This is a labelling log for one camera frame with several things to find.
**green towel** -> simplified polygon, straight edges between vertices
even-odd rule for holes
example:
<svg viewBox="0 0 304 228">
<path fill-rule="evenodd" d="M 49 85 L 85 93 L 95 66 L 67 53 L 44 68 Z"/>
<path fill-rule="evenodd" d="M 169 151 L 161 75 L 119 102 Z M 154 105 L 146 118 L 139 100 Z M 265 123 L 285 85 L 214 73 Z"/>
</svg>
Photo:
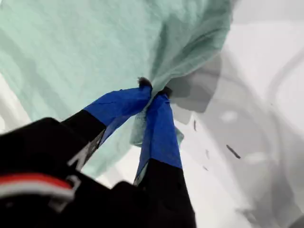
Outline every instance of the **green towel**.
<svg viewBox="0 0 304 228">
<path fill-rule="evenodd" d="M 200 67 L 221 49 L 229 0 L 3 0 L 0 72 L 31 120 L 64 120 L 101 95 Z M 144 114 L 127 121 L 90 159 L 98 176 L 140 144 Z"/>
</svg>

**white surface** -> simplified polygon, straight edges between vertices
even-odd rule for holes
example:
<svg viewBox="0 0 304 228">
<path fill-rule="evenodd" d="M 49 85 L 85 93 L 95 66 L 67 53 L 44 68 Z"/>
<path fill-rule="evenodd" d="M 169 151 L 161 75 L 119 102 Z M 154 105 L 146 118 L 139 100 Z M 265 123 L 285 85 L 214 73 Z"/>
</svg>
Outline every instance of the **white surface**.
<svg viewBox="0 0 304 228">
<path fill-rule="evenodd" d="M 198 227 L 285 228 L 302 215 L 303 12 L 303 0 L 236 1 L 220 55 L 171 81 Z M 6 130 L 29 121 L 1 77 L 0 115 Z M 132 182 L 139 153 L 133 147 L 98 180 Z"/>
</svg>

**cloth fold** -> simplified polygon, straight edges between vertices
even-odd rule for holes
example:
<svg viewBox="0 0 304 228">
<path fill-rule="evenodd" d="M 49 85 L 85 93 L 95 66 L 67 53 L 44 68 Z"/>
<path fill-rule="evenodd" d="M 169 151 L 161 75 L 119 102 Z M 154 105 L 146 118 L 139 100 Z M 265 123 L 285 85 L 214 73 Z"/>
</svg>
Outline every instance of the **cloth fold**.
<svg viewBox="0 0 304 228">
<path fill-rule="evenodd" d="M 221 49 L 230 12 L 229 0 L 3 0 L 0 72 L 32 121 L 64 120 L 138 77 L 153 97 Z M 96 177 L 120 159 L 144 125 L 130 118 L 84 172 Z"/>
</svg>

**cable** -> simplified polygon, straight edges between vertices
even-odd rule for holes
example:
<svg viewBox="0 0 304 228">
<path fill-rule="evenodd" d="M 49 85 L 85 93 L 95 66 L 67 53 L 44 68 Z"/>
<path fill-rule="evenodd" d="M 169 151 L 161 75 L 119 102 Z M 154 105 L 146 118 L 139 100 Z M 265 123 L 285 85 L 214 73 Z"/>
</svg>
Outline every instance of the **cable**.
<svg viewBox="0 0 304 228">
<path fill-rule="evenodd" d="M 41 173 L 0 176 L 0 199 L 24 194 L 50 195 L 71 201 L 75 193 L 67 182 Z"/>
</svg>

